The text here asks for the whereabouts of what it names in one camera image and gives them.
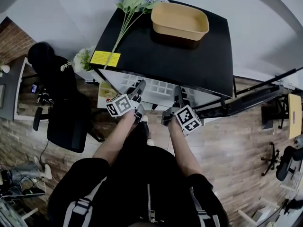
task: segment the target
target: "electrical cord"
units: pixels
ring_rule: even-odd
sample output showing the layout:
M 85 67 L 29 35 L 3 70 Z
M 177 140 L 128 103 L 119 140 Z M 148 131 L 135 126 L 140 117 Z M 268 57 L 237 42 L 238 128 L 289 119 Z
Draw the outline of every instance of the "electrical cord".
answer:
M 47 140 L 47 144 L 46 144 L 44 150 L 41 152 L 40 159 L 39 159 L 40 162 L 41 162 L 41 157 L 42 157 L 43 153 L 45 152 L 45 150 L 46 150 L 46 148 L 48 146 L 48 143 L 49 143 L 49 140 Z

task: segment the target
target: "wooden floor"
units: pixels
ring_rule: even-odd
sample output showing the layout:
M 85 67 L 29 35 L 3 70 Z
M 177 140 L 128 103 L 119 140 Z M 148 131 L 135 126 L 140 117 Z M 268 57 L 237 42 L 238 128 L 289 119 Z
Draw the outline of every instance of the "wooden floor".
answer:
M 238 79 L 237 89 L 253 84 L 255 82 Z M 78 80 L 78 86 L 92 100 L 93 111 L 96 110 L 98 87 L 85 85 L 81 79 Z M 34 112 L 37 105 L 33 108 L 33 105 L 27 106 L 24 103 L 22 107 Z M 161 114 L 162 112 L 147 112 L 151 137 L 157 146 L 173 153 L 168 129 L 160 124 Z M 277 201 L 278 204 L 283 201 L 285 191 L 279 187 L 275 171 L 269 172 L 265 177 L 261 176 L 267 165 L 260 158 L 271 155 L 271 141 L 280 151 L 294 144 L 293 140 L 287 139 L 287 124 L 286 121 L 280 130 L 276 122 L 273 129 L 262 130 L 261 106 L 257 106 L 236 116 L 210 122 L 187 136 L 192 152 L 205 176 L 214 185 L 214 191 L 233 226 L 246 226 L 237 210 L 242 209 L 252 215 L 258 208 L 256 202 L 260 197 Z M 96 118 L 97 132 L 107 136 L 114 126 L 115 122 L 106 113 Z M 0 119 L 0 164 L 14 166 L 39 156 L 47 144 L 46 130 L 46 122 L 40 123 L 39 131 L 35 132 L 30 121 L 9 122 Z M 42 160 L 51 166 L 54 178 L 59 181 L 75 161 L 91 157 L 98 146 L 89 135 L 82 154 L 49 143 Z M 56 184 L 54 179 L 46 180 L 47 195 L 26 200 L 26 204 L 31 208 L 38 207 L 42 214 L 46 214 L 47 200 Z

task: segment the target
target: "backpack strap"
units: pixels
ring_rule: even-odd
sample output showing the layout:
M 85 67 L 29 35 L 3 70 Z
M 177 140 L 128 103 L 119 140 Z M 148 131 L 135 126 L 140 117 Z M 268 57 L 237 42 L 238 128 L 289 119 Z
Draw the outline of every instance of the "backpack strap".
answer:
M 88 227 L 93 212 L 92 201 L 106 177 L 83 199 L 71 202 L 68 206 L 63 227 Z

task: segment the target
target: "black office chair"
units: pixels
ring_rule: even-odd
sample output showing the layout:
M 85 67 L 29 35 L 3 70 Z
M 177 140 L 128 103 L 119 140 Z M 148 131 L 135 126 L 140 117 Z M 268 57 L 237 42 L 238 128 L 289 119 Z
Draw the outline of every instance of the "black office chair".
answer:
M 281 160 L 278 161 L 277 159 L 279 158 L 279 150 L 275 151 L 275 145 L 274 143 L 270 143 L 273 147 L 273 153 L 272 153 L 272 158 L 271 159 L 265 159 L 265 158 L 261 158 L 261 160 L 263 161 L 268 161 L 270 162 L 267 170 L 265 173 L 262 173 L 262 176 L 265 176 L 266 173 L 272 169 L 275 169 L 275 163 L 280 163 L 276 168 L 276 177 L 278 180 L 280 181 L 284 181 L 284 179 L 286 178 L 288 172 L 290 172 L 292 175 L 294 175 L 295 169 L 291 169 L 291 163 L 292 161 L 301 161 L 303 160 L 303 148 L 300 149 L 296 149 L 292 146 L 287 146 L 284 150 L 283 156 L 281 156 Z
M 48 119 L 47 138 L 57 146 L 78 153 L 84 151 L 87 133 L 103 142 L 103 136 L 99 139 L 92 132 L 91 120 L 96 114 L 91 114 L 89 99 L 78 92 L 73 68 L 61 71 L 61 66 L 68 61 L 55 55 L 48 43 L 39 42 L 29 49 L 28 62 L 54 100 L 48 114 L 42 114 L 41 107 L 37 109 L 34 130 L 38 130 L 40 120 Z

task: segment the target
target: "brick wall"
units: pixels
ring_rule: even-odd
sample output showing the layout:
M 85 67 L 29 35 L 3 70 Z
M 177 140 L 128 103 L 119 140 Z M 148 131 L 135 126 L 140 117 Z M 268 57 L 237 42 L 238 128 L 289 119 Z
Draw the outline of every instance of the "brick wall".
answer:
M 0 62 L 3 64 L 27 54 L 29 48 L 35 43 L 8 17 L 0 24 Z

